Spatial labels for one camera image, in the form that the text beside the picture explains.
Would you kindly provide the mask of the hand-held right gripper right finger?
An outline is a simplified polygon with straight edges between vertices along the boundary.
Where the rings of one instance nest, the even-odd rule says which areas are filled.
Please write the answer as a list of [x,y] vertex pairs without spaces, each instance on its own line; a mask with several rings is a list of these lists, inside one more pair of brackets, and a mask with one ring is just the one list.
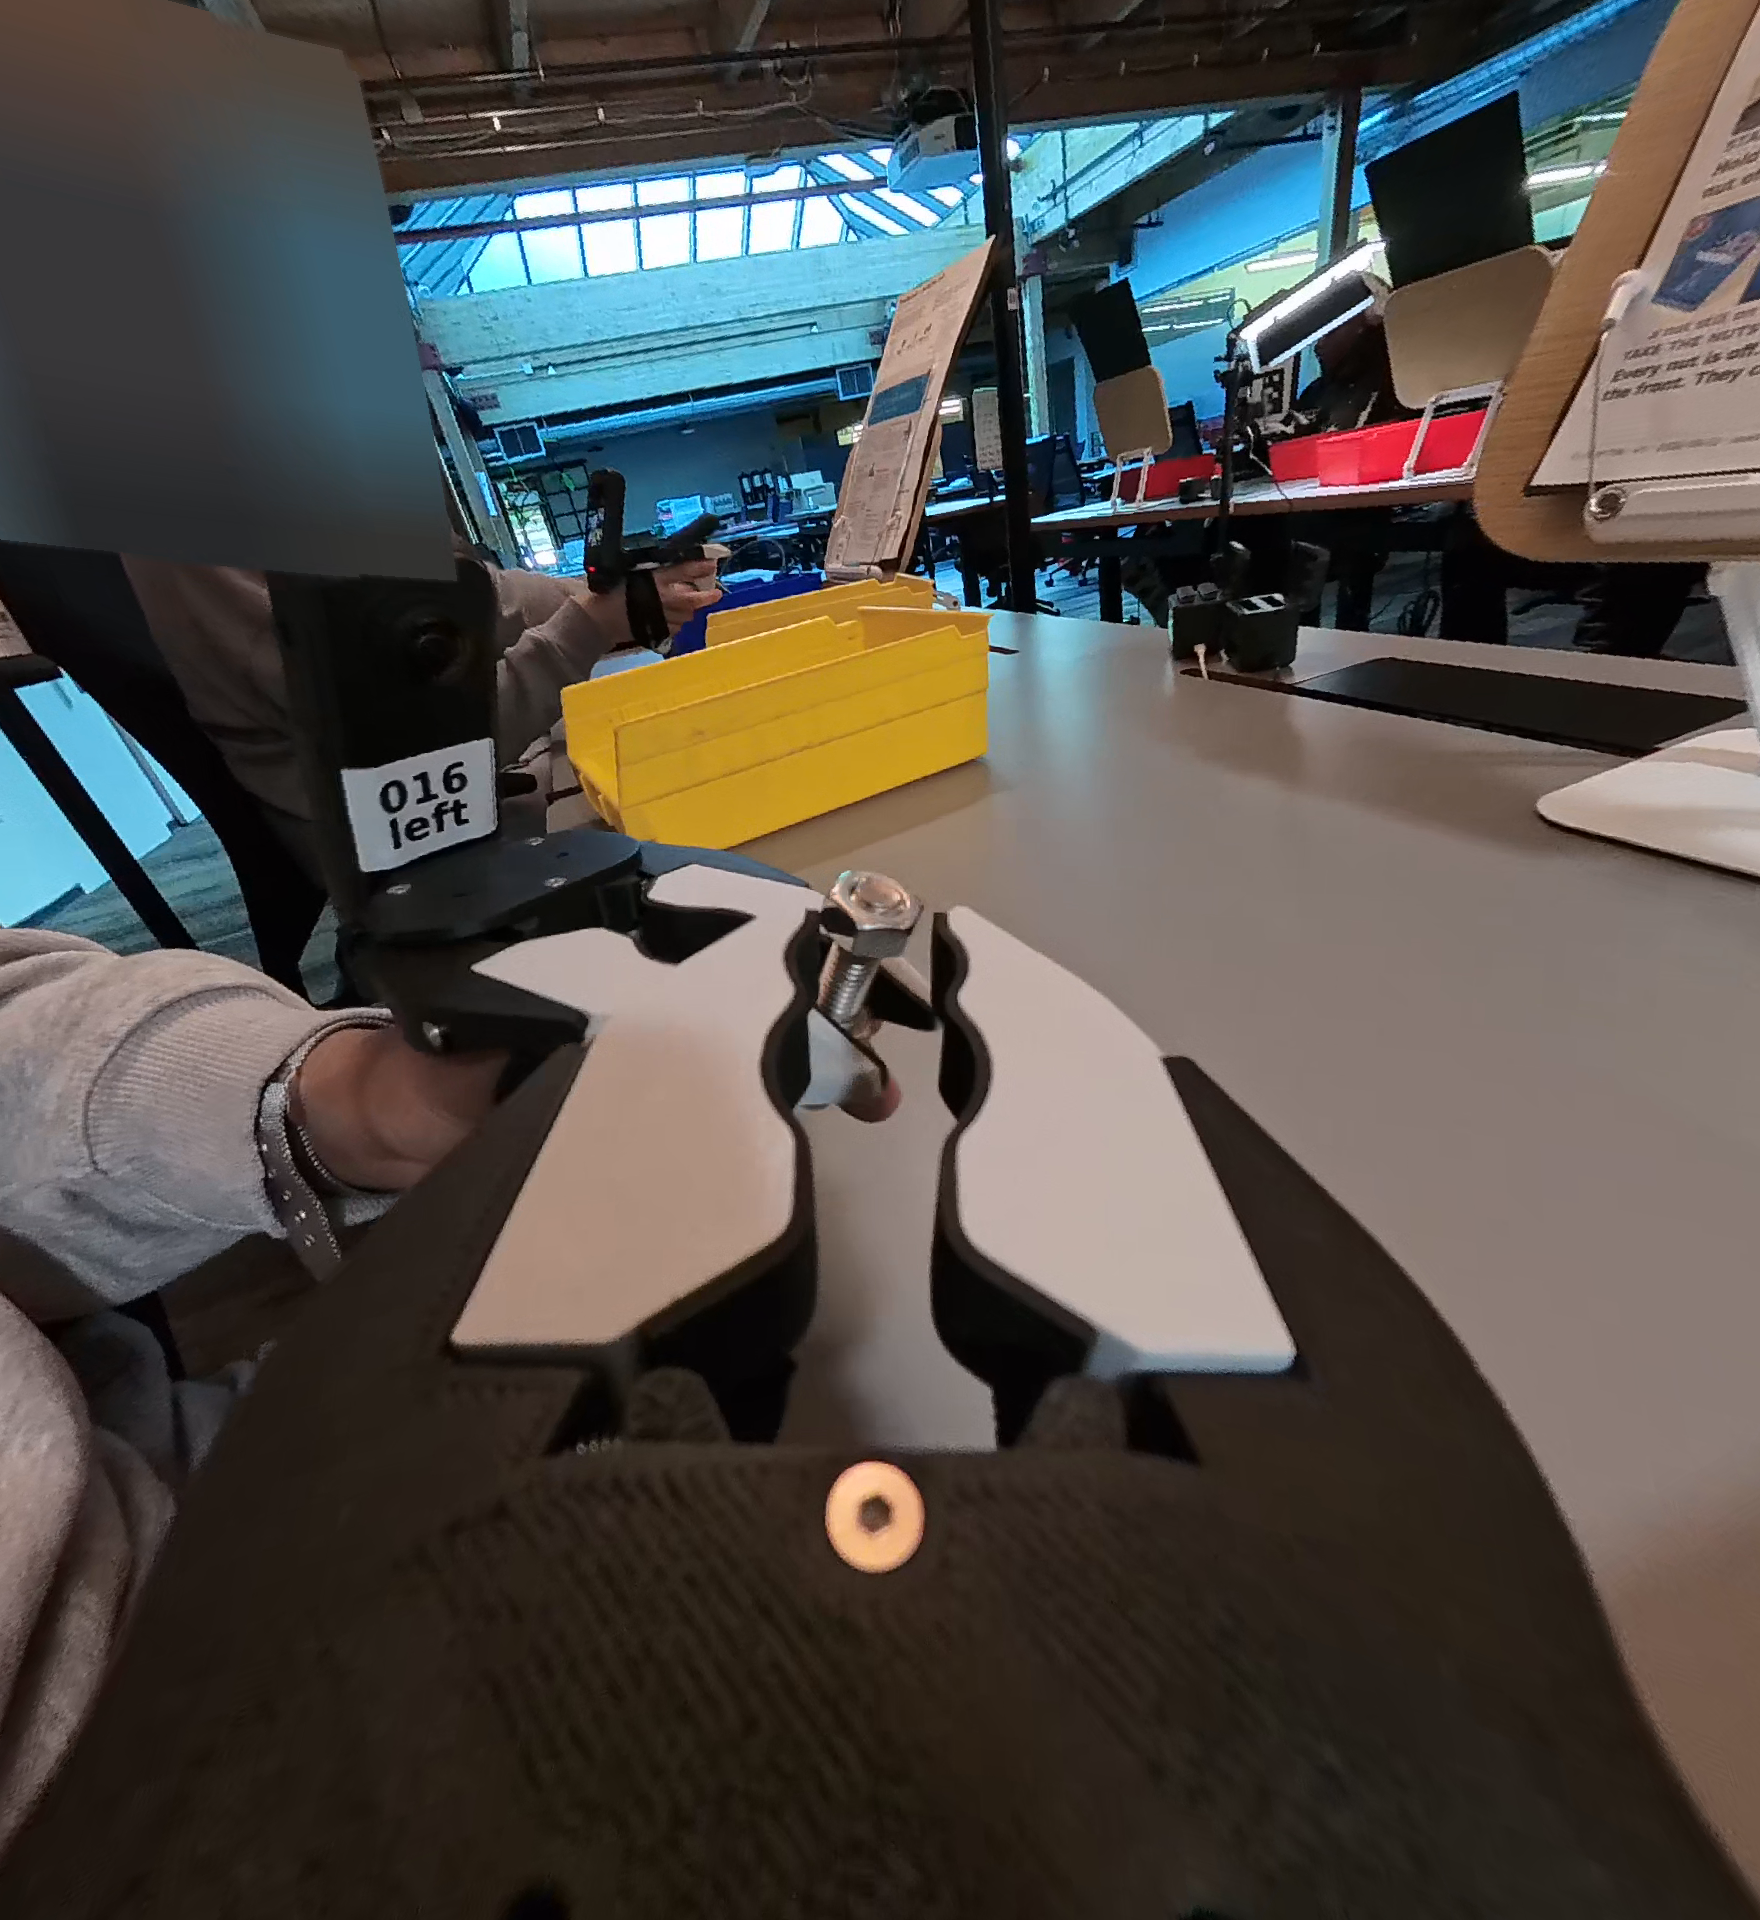
[[1110,996],[939,914],[932,1306],[981,1379],[1283,1375],[1297,1343],[1182,1097]]

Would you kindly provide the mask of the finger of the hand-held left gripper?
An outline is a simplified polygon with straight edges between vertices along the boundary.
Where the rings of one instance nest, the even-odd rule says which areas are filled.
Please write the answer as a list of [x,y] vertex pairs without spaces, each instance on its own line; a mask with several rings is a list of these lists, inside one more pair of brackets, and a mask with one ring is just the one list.
[[683,965],[748,928],[779,936],[784,952],[794,930],[816,919],[823,898],[793,879],[721,866],[679,866],[655,876],[639,910],[639,946],[655,960]]
[[[747,930],[727,930],[713,946],[669,963],[642,951],[638,941],[582,930],[523,942],[477,963],[480,977],[566,1007],[598,1035],[607,1020],[651,1011],[718,1015],[725,1023],[748,1011],[748,986],[758,979],[793,991],[786,963],[761,955]],[[840,1108],[848,1113],[891,1113],[891,1074],[803,996],[804,1092],[799,1109]]]

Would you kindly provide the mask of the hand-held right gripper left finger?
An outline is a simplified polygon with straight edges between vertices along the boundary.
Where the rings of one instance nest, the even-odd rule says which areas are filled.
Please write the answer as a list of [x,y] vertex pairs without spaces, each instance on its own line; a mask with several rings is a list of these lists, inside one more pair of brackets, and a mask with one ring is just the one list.
[[651,1011],[588,1038],[577,1074],[453,1326],[456,1351],[663,1349],[700,1316],[756,1311],[773,1287],[773,1342],[811,1314],[814,1233],[796,1095],[781,1081],[804,1023],[791,952],[786,991],[748,986],[748,1011]]

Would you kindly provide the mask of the silver hex bolt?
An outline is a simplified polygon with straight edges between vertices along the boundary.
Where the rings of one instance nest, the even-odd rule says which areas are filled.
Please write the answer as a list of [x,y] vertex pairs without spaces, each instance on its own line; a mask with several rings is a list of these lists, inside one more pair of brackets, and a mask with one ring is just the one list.
[[881,1028],[874,1001],[891,963],[903,960],[922,917],[922,901],[878,871],[843,871],[823,914],[823,971],[816,1011],[848,1040],[869,1044]]

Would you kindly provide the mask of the person's left forearm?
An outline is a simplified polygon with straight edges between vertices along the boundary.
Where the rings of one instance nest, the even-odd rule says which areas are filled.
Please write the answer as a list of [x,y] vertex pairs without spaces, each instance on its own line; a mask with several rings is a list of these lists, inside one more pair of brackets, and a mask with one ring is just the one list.
[[122,1308],[250,1237],[337,1253],[294,1067],[337,1028],[227,958],[0,930],[0,1291],[32,1321]]

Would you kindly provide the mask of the grey desk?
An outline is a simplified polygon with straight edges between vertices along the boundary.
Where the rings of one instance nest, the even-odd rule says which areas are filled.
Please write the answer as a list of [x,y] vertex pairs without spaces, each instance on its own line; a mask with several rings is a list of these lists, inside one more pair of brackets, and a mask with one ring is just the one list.
[[1553,830],[1589,755],[1001,615],[982,762],[747,847],[971,907],[1422,1286],[1760,1896],[1760,885]]

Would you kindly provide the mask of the long wooden desk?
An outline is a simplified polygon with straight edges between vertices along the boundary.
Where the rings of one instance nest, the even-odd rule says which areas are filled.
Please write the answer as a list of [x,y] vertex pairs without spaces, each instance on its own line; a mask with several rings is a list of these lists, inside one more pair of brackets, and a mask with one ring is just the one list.
[[1233,511],[1216,499],[1149,499],[1114,506],[1108,500],[1038,517],[1033,525],[1036,545],[1052,560],[1087,564],[1097,583],[1097,619],[1124,623],[1128,565],[1160,557],[1202,557],[1215,545],[1216,522],[1229,521],[1245,531],[1269,521],[1288,521],[1291,540],[1309,540],[1336,555],[1437,554],[1443,549],[1452,514],[1475,500],[1475,475],[1437,472],[1398,479],[1367,489],[1326,489],[1323,485],[1275,482],[1236,492]]

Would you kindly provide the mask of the person's left hand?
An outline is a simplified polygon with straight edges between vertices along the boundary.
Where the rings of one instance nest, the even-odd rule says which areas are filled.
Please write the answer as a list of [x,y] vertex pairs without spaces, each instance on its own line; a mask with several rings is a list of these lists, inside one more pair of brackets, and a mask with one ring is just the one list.
[[294,1067],[289,1113],[337,1187],[404,1192],[493,1115],[507,1074],[505,1053],[427,1055],[392,1025],[347,1025]]

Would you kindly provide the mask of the yellow plastic bin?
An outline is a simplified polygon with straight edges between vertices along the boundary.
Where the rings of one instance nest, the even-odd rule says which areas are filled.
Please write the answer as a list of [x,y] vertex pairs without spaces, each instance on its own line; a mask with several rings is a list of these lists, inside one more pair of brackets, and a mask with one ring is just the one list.
[[717,607],[709,614],[704,639],[709,649],[717,649],[816,618],[846,623],[864,609],[925,612],[934,607],[936,597],[934,581],[912,576],[781,593],[753,603]]
[[563,695],[584,795],[635,842],[730,851],[988,753],[990,618],[814,615]]

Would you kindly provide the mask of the cardboard document stand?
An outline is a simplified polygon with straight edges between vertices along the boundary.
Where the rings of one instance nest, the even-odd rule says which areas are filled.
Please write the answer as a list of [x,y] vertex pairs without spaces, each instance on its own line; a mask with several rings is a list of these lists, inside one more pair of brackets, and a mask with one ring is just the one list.
[[997,252],[988,241],[897,301],[825,552],[829,588],[885,583],[914,562],[947,383]]

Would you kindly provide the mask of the black pole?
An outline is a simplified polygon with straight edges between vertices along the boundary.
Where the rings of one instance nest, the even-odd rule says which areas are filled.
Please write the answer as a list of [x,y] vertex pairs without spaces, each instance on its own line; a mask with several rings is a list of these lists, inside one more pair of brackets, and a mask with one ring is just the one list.
[[1005,456],[1006,607],[1036,612],[1036,555],[1028,485],[1026,355],[1018,290],[1018,232],[1006,155],[1006,43],[1001,2],[969,2],[972,104],[985,226],[992,261],[988,314],[997,355],[997,421]]

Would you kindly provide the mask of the person's grey sweater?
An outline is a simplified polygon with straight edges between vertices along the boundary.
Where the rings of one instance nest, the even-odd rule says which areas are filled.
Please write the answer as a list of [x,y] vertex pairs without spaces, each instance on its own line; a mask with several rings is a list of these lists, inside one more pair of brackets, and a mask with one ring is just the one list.
[[0,1291],[0,1857],[70,1762],[173,1518],[173,1382],[148,1328],[52,1339]]

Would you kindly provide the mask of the white ceiling projector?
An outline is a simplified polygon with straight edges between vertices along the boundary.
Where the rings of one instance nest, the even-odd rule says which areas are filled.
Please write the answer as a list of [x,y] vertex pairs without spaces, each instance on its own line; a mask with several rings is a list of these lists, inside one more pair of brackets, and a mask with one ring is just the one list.
[[918,119],[893,133],[887,185],[927,194],[964,189],[982,172],[978,119],[971,109]]

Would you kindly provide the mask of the white light bar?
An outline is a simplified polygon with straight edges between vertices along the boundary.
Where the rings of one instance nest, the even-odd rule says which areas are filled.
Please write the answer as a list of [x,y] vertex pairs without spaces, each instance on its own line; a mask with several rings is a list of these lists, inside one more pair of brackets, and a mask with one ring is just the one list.
[[1359,316],[1380,314],[1392,292],[1381,279],[1387,248],[1380,239],[1351,248],[1297,288],[1263,302],[1239,327],[1251,372],[1273,372]]

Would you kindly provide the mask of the printed instruction sheet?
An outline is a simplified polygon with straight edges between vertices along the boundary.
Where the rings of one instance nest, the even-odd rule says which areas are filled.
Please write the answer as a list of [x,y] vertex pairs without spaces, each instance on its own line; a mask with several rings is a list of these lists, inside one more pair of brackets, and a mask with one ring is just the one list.
[[1733,472],[1760,472],[1760,4],[1535,485]]

